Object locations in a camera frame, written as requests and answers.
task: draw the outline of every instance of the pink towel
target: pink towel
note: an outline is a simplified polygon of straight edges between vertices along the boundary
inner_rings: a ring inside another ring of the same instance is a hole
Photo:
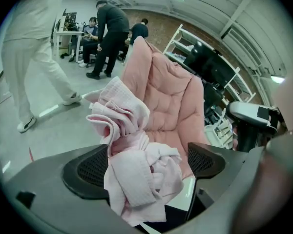
[[[176,148],[149,143],[144,132],[149,109],[118,78],[85,96],[92,104],[87,116],[108,144],[109,167],[104,187],[111,208],[131,226],[165,222],[165,204],[183,187]]]

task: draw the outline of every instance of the pink chair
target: pink chair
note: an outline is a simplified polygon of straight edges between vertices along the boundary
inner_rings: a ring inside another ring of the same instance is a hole
[[[122,81],[150,110],[145,128],[150,141],[176,147],[183,178],[192,175],[188,143],[209,144],[204,134],[201,80],[138,37]]]

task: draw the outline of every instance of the gray floor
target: gray floor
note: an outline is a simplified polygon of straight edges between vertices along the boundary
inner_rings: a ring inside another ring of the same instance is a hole
[[[68,62],[68,57],[59,59],[59,64],[81,95],[101,89],[110,81],[103,73],[99,81],[87,78],[86,72],[93,67],[80,68],[77,63]],[[112,77],[121,76],[123,70],[124,66],[117,61]],[[19,120],[13,98],[4,76],[0,79],[0,164],[4,168],[4,181],[31,162],[29,149],[36,160],[98,144],[100,139],[85,119],[90,113],[89,103],[82,100],[80,105],[62,106],[60,96],[35,63],[30,64],[25,85],[38,122],[20,134],[16,129]]]

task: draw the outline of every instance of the brick wall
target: brick wall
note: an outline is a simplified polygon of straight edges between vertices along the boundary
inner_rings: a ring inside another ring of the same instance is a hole
[[[239,61],[230,53],[230,51],[219,41],[214,39],[212,36],[207,34],[205,31],[195,27],[194,25],[187,23],[185,21],[169,17],[166,15],[162,15],[155,12],[149,11],[140,11],[140,10],[124,10],[128,15],[129,24],[132,27],[134,24],[141,21],[142,18],[147,18],[149,23],[147,25],[149,29],[149,37],[147,38],[148,42],[152,43],[159,50],[163,51],[169,40],[176,32],[180,24],[183,24],[183,28],[188,30],[189,32],[195,34],[203,41],[210,44],[212,47],[217,49],[220,53],[222,53],[223,57],[228,60],[232,64],[233,67],[240,67],[240,75],[248,84],[251,91],[256,92],[256,96],[251,101],[252,103],[263,104],[263,101],[259,95],[257,88],[255,87],[251,77],[247,73],[247,71],[243,68],[243,66],[239,63]],[[225,94],[226,98],[232,100],[232,97]]]

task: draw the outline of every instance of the man wearing black cap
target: man wearing black cap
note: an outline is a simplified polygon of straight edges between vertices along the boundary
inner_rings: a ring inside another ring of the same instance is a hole
[[[108,64],[104,73],[107,77],[111,77],[118,52],[128,37],[129,21],[124,11],[107,4],[105,0],[98,1],[96,8],[98,10],[98,55],[93,71],[86,75],[88,78],[99,80],[107,56],[109,56]],[[105,24],[108,32],[103,39]]]

